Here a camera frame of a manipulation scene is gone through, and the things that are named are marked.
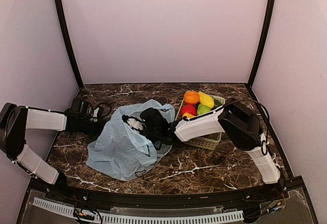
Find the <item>light green round fruit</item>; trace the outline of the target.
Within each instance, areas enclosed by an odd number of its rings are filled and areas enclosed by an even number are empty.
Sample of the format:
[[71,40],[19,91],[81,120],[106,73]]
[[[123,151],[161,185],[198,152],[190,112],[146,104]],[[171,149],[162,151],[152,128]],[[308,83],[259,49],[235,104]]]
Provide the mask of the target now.
[[197,107],[197,116],[203,115],[205,113],[210,112],[212,109],[209,106],[206,106],[204,104],[199,104]]

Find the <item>light blue printed plastic bag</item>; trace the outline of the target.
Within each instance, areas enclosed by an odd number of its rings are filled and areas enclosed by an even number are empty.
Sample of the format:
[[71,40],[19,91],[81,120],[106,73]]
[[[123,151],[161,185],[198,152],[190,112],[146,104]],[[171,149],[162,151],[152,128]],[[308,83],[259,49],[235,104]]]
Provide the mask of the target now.
[[168,121],[173,122],[175,108],[153,99],[118,107],[104,125],[99,137],[87,146],[86,165],[120,181],[130,181],[149,172],[172,149],[162,145],[160,150],[145,136],[140,135],[123,121],[123,115],[140,119],[147,108],[158,109]]

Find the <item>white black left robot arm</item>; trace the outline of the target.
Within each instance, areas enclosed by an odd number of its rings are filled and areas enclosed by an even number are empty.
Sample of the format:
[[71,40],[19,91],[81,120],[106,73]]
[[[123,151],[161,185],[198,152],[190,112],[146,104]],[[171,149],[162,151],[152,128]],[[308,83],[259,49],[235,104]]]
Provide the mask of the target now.
[[54,111],[6,103],[1,109],[1,151],[13,163],[32,177],[53,185],[52,193],[60,201],[68,201],[72,190],[67,178],[36,150],[36,143],[58,132],[97,136],[103,129],[104,108],[93,108],[86,101],[78,101],[66,111]]

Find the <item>orange persimmon fruit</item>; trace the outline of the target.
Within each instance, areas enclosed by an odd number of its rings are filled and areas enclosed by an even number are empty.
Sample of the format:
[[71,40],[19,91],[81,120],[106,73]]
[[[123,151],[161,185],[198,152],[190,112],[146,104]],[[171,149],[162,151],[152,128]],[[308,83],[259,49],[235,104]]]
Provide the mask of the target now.
[[184,94],[183,100],[185,104],[196,105],[200,101],[200,96],[198,92],[188,91]]

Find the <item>yellow lemon fruit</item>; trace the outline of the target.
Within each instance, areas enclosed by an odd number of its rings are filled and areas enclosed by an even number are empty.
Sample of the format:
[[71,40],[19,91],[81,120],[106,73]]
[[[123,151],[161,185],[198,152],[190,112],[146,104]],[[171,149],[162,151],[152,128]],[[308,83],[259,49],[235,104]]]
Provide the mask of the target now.
[[198,92],[198,94],[200,104],[208,106],[210,109],[215,106],[214,99],[211,96],[207,95],[204,92]]

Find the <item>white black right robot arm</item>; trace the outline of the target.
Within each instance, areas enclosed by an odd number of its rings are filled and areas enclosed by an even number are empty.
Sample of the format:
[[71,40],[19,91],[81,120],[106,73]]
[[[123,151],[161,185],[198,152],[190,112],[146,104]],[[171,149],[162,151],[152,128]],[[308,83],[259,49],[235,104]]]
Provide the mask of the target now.
[[272,200],[282,194],[285,177],[269,148],[269,130],[262,129],[259,117],[244,105],[244,100],[229,98],[224,105],[203,115],[182,117],[174,122],[168,122],[155,108],[144,110],[140,118],[145,125],[141,134],[153,143],[175,145],[209,134],[226,133],[258,168],[264,182],[262,198]]

